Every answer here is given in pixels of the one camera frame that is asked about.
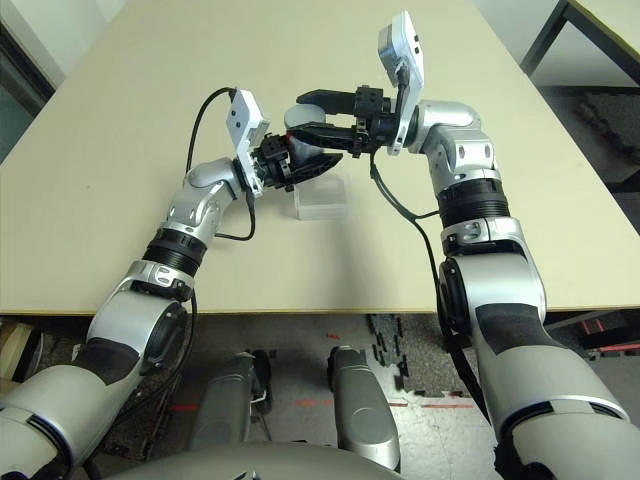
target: black table frame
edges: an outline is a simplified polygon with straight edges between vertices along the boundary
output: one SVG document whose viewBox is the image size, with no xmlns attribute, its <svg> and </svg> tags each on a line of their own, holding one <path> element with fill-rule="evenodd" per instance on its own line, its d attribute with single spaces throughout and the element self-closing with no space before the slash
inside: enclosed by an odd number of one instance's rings
<svg viewBox="0 0 640 480">
<path fill-rule="evenodd" d="M 560 0 L 551 12 L 533 45 L 520 63 L 520 68 L 528 76 L 536 70 L 540 61 L 553 44 L 567 21 L 571 22 L 611 60 L 613 60 L 634 82 L 640 85 L 640 60 L 629 53 L 618 42 L 602 31 L 592 19 L 585 16 L 568 0 Z"/>
</svg>

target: black cable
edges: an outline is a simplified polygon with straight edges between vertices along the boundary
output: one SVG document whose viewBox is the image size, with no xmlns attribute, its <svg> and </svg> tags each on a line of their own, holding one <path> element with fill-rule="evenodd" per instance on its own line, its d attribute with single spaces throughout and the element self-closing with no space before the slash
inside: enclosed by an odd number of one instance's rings
<svg viewBox="0 0 640 480">
<path fill-rule="evenodd" d="M 438 210 L 434 210 L 433 212 L 428 212 L 428 213 L 424 213 L 422 215 L 417 215 L 415 213 L 413 213 L 412 211 L 410 211 L 409 209 L 407 209 L 404 205 L 402 205 L 402 203 L 400 202 L 400 200 L 398 200 L 395 195 L 393 195 L 393 193 L 391 193 L 391 190 L 389 190 L 389 187 L 387 187 L 387 185 L 384 183 L 384 180 L 382 180 L 382 177 L 380 176 L 380 172 L 378 171 L 378 167 L 375 164 L 375 155 L 376 155 L 377 150 L 373 151 L 371 153 L 371 155 L 369 156 L 369 175 L 371 176 L 371 178 L 373 179 L 373 181 L 375 182 L 376 186 L 378 187 L 378 190 L 380 190 L 380 193 L 382 193 L 382 195 L 385 197 L 385 199 L 398 211 L 398 213 L 400 213 L 400 215 L 402 215 L 404 218 L 406 218 L 407 220 L 411 221 L 411 220 L 421 220 L 424 218 L 429 218 L 429 217 L 433 217 L 434 215 L 437 215 L 439 213 Z"/>
<path fill-rule="evenodd" d="M 218 238 L 226 238 L 229 240 L 238 240 L 239 242 L 246 242 L 253 238 L 253 234 L 256 233 L 256 197 L 250 188 L 247 188 L 245 193 L 245 200 L 247 202 L 247 208 L 249 209 L 249 219 L 251 220 L 251 227 L 249 228 L 249 234 L 244 237 L 238 237 L 236 235 L 229 235 L 227 233 L 216 233 Z"/>
<path fill-rule="evenodd" d="M 213 102 L 216 98 L 218 98 L 220 95 L 222 95 L 223 93 L 228 93 L 229 98 L 233 100 L 233 96 L 236 93 L 236 89 L 231 87 L 219 88 L 218 90 L 213 92 L 211 95 L 209 95 L 207 99 L 204 101 L 204 103 L 202 104 L 202 106 L 200 107 L 200 111 L 196 116 L 196 121 L 193 124 L 193 129 L 191 130 L 191 140 L 189 140 L 189 152 L 187 153 L 187 170 L 185 173 L 188 173 L 189 170 L 191 170 L 191 162 L 193 160 L 193 150 L 196 146 L 196 137 L 198 136 L 198 128 L 200 127 L 200 122 L 202 121 L 204 112 L 209 106 L 209 104 Z"/>
<path fill-rule="evenodd" d="M 171 372 L 171 374 L 162 382 L 155 390 L 145 396 L 142 400 L 135 402 L 126 410 L 120 412 L 120 414 L 113 421 L 113 425 L 111 428 L 114 428 L 120 425 L 122 422 L 127 420 L 133 413 L 140 410 L 142 407 L 151 402 L 155 397 L 160 395 L 163 391 L 165 391 L 174 380 L 177 378 L 178 374 L 181 372 L 182 367 L 184 366 L 189 354 L 191 353 L 191 349 L 193 347 L 193 340 L 195 338 L 194 332 L 196 329 L 196 321 L 198 319 L 198 302 L 196 300 L 196 292 L 193 291 L 191 295 L 191 329 L 189 331 L 189 339 L 187 340 L 187 346 L 185 347 L 184 353 L 182 357 L 180 357 L 180 361 L 176 364 L 175 368 Z"/>
<path fill-rule="evenodd" d="M 427 217 L 436 215 L 438 211 L 430 212 L 428 214 L 418 216 L 418 215 L 412 214 L 407 208 L 405 208 L 404 205 L 402 205 L 398 201 L 398 199 L 391 193 L 389 188 L 385 185 L 384 181 L 382 180 L 382 177 L 380 176 L 380 172 L 378 171 L 378 168 L 376 167 L 376 164 L 375 164 L 376 151 L 377 150 L 374 150 L 373 152 L 371 152 L 371 155 L 369 157 L 369 160 L 370 160 L 369 174 L 373 179 L 373 181 L 375 182 L 376 186 L 378 187 L 378 190 L 380 190 L 380 193 L 382 193 L 382 196 L 385 198 L 385 200 L 387 200 L 387 202 L 389 202 L 391 206 L 395 208 L 395 210 L 400 215 L 402 215 L 411 225 L 413 225 L 416 228 L 416 230 L 418 230 L 418 233 L 420 234 L 420 236 L 422 237 L 422 240 L 424 241 L 424 244 L 427 248 L 427 254 L 429 257 L 429 266 L 431 267 L 431 275 L 433 277 L 433 285 L 436 292 L 438 323 L 440 325 L 440 331 L 442 332 L 444 347 L 446 351 L 449 353 L 449 355 L 451 356 L 453 365 L 456 368 L 456 371 L 458 372 L 458 375 L 462 380 L 462 382 L 464 383 L 465 387 L 467 387 L 467 390 L 469 390 L 469 394 L 471 395 L 471 398 L 476 403 L 476 405 L 478 406 L 478 409 L 482 412 L 484 417 L 487 420 L 489 420 L 489 415 L 487 413 L 487 406 L 484 402 L 484 397 L 482 395 L 482 389 L 480 388 L 480 384 L 478 383 L 478 380 L 476 379 L 476 376 L 473 373 L 471 366 L 469 365 L 469 361 L 467 360 L 467 357 L 465 356 L 464 351 L 462 350 L 462 347 L 460 347 L 458 342 L 456 342 L 453 335 L 453 331 L 451 330 L 451 328 L 445 321 L 444 316 L 442 315 L 442 304 L 441 304 L 440 295 L 439 295 L 440 285 L 438 281 L 438 269 L 436 268 L 436 261 L 433 255 L 433 249 L 431 248 L 431 242 L 429 241 L 429 237 L 427 236 L 426 232 L 416 221 L 421 218 L 427 218 Z"/>
<path fill-rule="evenodd" d="M 93 461 L 93 455 L 84 461 L 82 468 L 89 480 L 101 480 L 102 475 L 100 474 L 100 470 L 98 470 L 98 466 Z"/>
<path fill-rule="evenodd" d="M 236 94 L 236 89 L 231 87 L 223 87 L 219 88 L 211 95 L 207 97 L 207 99 L 202 103 L 200 110 L 198 111 L 198 115 L 196 116 L 196 121 L 193 124 L 193 128 L 191 129 L 191 139 L 189 140 L 189 151 L 187 152 L 187 167 L 185 173 L 189 173 L 191 170 L 191 164 L 193 163 L 193 151 L 196 146 L 196 138 L 198 137 L 198 128 L 200 128 L 200 122 L 202 121 L 202 117 L 204 116 L 207 107 L 211 102 L 213 102 L 216 98 L 218 98 L 223 93 L 228 93 L 229 98 L 233 101 L 233 96 Z M 256 232 L 256 212 L 255 212 L 255 195 L 251 188 L 247 187 L 245 200 L 247 202 L 247 208 L 249 209 L 249 219 L 251 221 L 251 227 L 249 230 L 249 234 L 244 237 L 239 237 L 237 235 L 229 235 L 226 233 L 216 233 L 215 236 L 218 238 L 226 238 L 228 240 L 237 240 L 240 242 L 246 242 L 247 240 L 251 240 L 253 235 Z"/>
</svg>

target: table top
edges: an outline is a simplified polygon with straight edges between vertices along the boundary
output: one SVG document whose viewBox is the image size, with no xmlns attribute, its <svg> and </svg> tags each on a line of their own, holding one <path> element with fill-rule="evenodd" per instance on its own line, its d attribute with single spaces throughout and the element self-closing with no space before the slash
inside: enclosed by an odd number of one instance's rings
<svg viewBox="0 0 640 480">
<path fill-rule="evenodd" d="M 583 15 L 640 62 L 640 3 L 628 0 L 569 0 Z"/>
<path fill-rule="evenodd" d="M 392 94 L 378 30 L 409 10 L 424 49 L 424 98 L 473 106 L 551 309 L 640 304 L 640 238 L 542 97 L 466 0 L 138 0 L 98 38 L 0 168 L 0 312 L 91 313 L 140 258 L 180 188 L 206 96 L 251 90 L 282 132 L 306 91 Z M 194 163 L 233 153 L 214 104 Z M 378 155 L 414 211 L 436 208 L 424 157 Z M 196 276 L 205 312 L 433 311 L 422 240 L 379 195 L 368 159 L 345 158 L 348 219 L 299 221 L 292 194 L 256 204 L 250 242 L 216 239 Z M 232 205 L 222 229 L 243 234 Z M 437 217 L 426 231 L 441 257 Z"/>
</svg>

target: transparent container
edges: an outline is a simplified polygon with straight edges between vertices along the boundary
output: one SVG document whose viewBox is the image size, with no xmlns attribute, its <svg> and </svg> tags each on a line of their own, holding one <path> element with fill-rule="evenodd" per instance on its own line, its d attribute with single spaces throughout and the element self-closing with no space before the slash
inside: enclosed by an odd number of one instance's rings
<svg viewBox="0 0 640 480">
<path fill-rule="evenodd" d="M 336 174 L 325 173 L 296 185 L 293 200 L 299 220 L 326 220 L 349 215 L 346 182 Z"/>
</svg>

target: black grip pad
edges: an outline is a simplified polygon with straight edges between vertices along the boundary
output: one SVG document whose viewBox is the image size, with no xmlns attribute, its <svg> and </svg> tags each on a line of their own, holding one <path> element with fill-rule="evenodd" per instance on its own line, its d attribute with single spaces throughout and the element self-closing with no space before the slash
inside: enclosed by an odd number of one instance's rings
<svg viewBox="0 0 640 480">
<path fill-rule="evenodd" d="M 522 303 L 492 303 L 476 308 L 480 332 L 496 355 L 515 347 L 547 345 L 566 348 L 540 324 L 538 309 Z"/>
</svg>

